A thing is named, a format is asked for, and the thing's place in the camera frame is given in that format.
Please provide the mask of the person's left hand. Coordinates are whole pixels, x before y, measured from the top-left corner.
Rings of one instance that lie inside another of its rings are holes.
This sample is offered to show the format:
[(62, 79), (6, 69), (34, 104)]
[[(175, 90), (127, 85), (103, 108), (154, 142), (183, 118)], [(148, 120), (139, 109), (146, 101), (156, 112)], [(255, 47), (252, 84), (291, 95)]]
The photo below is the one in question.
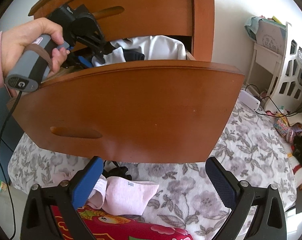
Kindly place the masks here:
[(48, 34), (52, 40), (62, 45), (62, 27), (47, 18), (36, 20), (16, 26), (1, 35), (1, 68), (3, 77), (6, 77), (22, 56), (24, 48), (43, 34)]

